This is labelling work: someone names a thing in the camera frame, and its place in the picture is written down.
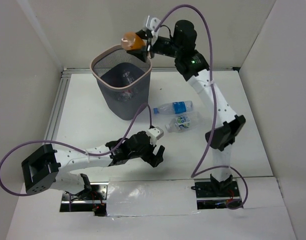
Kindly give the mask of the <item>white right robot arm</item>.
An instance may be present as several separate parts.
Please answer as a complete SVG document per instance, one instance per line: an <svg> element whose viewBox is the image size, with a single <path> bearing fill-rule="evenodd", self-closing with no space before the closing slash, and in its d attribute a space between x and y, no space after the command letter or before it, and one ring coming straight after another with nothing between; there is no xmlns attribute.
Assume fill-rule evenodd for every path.
<svg viewBox="0 0 306 240"><path fill-rule="evenodd" d="M142 30L126 33L121 46L143 62L155 54L174 58L176 70L213 113L213 125L205 134L205 139L212 149L215 167L210 175L211 191L216 196L222 196L233 180L230 169L232 145L246 119L237 115L228 104L212 78L210 65L196 50L194 25L188 20L179 20L172 36L161 37L156 29L158 23L159 20L153 18Z"/></svg>

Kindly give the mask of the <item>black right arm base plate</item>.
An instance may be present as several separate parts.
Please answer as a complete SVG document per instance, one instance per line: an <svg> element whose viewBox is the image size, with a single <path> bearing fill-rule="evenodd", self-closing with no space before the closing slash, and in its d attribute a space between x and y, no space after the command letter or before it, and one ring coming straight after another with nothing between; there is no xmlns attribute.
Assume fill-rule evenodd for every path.
<svg viewBox="0 0 306 240"><path fill-rule="evenodd" d="M196 181L191 190L195 192L198 210L237 208L242 203L235 180L222 190L215 190L210 180Z"/></svg>

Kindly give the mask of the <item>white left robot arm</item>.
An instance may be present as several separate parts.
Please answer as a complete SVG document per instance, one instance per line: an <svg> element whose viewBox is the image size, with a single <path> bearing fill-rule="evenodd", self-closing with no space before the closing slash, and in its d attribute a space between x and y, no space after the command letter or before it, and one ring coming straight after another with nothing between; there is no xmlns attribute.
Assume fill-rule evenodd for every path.
<svg viewBox="0 0 306 240"><path fill-rule="evenodd" d="M86 174L73 174L74 170L119 166L137 158L155 168L163 161L163 146L153 153L163 135L163 131L155 127L84 152L55 150L51 144L42 145L21 163L26 193L35 195L55 189L79 200L87 199L92 191L90 180Z"/></svg>

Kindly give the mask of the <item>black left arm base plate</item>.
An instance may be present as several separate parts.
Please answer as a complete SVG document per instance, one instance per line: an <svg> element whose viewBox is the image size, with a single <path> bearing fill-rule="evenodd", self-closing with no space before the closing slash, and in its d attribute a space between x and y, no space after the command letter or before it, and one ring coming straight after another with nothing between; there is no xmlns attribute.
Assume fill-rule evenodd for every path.
<svg viewBox="0 0 306 240"><path fill-rule="evenodd" d="M93 213L97 217L107 216L107 192L109 182L92 182L91 192L83 199L64 192L60 203L60 213Z"/></svg>

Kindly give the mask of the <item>red label plastic bottle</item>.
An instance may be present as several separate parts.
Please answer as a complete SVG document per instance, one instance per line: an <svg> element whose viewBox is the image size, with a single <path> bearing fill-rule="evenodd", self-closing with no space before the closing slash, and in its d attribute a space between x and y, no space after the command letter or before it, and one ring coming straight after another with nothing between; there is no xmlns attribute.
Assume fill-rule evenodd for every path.
<svg viewBox="0 0 306 240"><path fill-rule="evenodd" d="M118 93L118 101L128 102L136 95L136 91L126 90Z"/></svg>

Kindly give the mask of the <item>clear plastic bottle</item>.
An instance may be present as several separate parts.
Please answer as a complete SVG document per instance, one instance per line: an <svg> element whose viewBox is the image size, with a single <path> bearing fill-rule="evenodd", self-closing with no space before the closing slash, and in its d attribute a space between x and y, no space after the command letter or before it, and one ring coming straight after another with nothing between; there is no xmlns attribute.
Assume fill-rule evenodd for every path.
<svg viewBox="0 0 306 240"><path fill-rule="evenodd" d="M130 71L124 70L121 76L121 80L122 80L122 85L125 87L134 82L134 77Z"/></svg>

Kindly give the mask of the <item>blue label plastic bottle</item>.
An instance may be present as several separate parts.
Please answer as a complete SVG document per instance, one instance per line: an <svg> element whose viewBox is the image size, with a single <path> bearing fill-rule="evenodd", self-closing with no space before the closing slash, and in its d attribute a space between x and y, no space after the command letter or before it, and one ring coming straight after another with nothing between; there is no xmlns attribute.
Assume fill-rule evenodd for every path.
<svg viewBox="0 0 306 240"><path fill-rule="evenodd" d="M181 113L191 112L193 110L193 102L188 101L176 101L171 103L165 103L159 107L153 108L155 115L178 115Z"/></svg>

